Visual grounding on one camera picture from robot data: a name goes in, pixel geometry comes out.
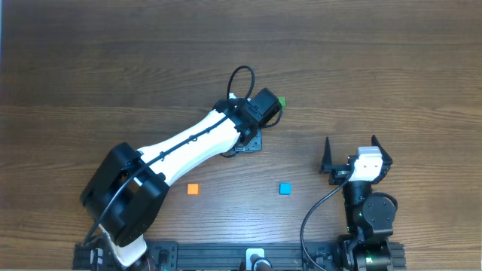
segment wooden surface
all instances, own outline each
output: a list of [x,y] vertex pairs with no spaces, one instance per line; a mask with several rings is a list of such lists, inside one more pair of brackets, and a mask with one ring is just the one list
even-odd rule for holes
[[[376,189],[399,201],[391,240],[408,266],[480,269],[478,0],[6,0],[2,34],[0,268],[70,268],[92,223],[78,197],[107,152],[192,126],[249,64],[256,90],[286,97],[281,123],[262,152],[178,180],[147,238],[298,242],[333,189],[317,173],[324,138],[343,163],[376,134],[395,161]],[[345,225],[338,194],[306,238]]]

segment small block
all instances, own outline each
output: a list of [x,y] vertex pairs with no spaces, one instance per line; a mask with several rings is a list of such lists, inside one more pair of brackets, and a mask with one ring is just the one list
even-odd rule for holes
[[279,100],[279,103],[281,104],[281,107],[285,108],[286,107],[285,97],[278,97],[278,100]]
[[188,184],[188,195],[199,195],[199,184]]
[[281,183],[281,184],[279,184],[279,194],[280,194],[280,195],[289,195],[289,194],[291,194],[291,184],[289,184],[289,183]]

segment wooden table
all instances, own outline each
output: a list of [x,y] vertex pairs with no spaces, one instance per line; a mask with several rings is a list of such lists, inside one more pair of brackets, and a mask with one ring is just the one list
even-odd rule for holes
[[[344,163],[376,134],[395,161],[376,189],[399,201],[391,240],[408,267],[480,269],[480,1],[6,0],[2,34],[0,268],[70,268],[92,223],[78,197],[107,152],[194,125],[249,64],[256,91],[286,97],[281,123],[262,152],[178,180],[147,238],[298,242],[333,189],[325,137]],[[345,232],[341,202],[308,240]]]

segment blue cube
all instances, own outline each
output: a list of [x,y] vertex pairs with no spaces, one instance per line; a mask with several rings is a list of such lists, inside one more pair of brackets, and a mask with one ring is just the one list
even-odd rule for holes
[[289,184],[289,183],[281,183],[281,184],[279,184],[279,194],[280,194],[280,195],[289,195],[289,194],[291,194],[291,184]]

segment orange cube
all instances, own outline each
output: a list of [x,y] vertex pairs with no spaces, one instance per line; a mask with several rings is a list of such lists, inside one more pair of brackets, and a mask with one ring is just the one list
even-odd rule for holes
[[199,195],[199,184],[188,184],[188,195]]

